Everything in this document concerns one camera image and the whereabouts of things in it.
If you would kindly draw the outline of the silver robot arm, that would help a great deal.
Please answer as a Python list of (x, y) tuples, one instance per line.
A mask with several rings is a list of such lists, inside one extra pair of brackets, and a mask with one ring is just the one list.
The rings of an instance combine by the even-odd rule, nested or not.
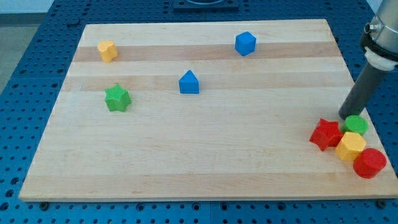
[(384, 0), (364, 26), (361, 46), (367, 61), (383, 71), (397, 66), (397, 0)]

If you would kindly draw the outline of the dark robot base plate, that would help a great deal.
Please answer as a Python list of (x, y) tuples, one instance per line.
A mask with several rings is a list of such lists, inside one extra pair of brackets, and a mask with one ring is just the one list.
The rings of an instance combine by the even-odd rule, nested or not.
[(173, 0), (174, 11), (239, 9), (239, 0)]

